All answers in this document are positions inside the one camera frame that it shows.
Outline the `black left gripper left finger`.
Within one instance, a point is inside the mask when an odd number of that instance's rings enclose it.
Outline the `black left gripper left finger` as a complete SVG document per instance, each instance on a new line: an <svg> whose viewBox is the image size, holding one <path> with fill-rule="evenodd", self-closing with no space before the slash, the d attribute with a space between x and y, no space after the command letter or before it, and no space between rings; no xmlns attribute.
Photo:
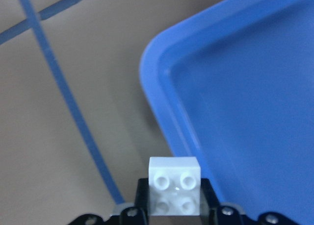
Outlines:
<svg viewBox="0 0 314 225"><path fill-rule="evenodd" d="M115 207L108 219L96 214L83 214L72 220L70 225L148 225L150 213L149 180L140 178L133 203Z"/></svg>

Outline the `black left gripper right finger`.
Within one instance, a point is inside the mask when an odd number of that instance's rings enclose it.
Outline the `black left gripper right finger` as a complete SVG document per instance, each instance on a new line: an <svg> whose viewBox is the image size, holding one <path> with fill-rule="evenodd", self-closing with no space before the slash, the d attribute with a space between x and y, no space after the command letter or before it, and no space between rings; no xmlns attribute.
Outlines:
<svg viewBox="0 0 314 225"><path fill-rule="evenodd" d="M251 219L233 204L220 203L207 178L201 179L200 218L203 225L293 225L294 221L277 212L265 212Z"/></svg>

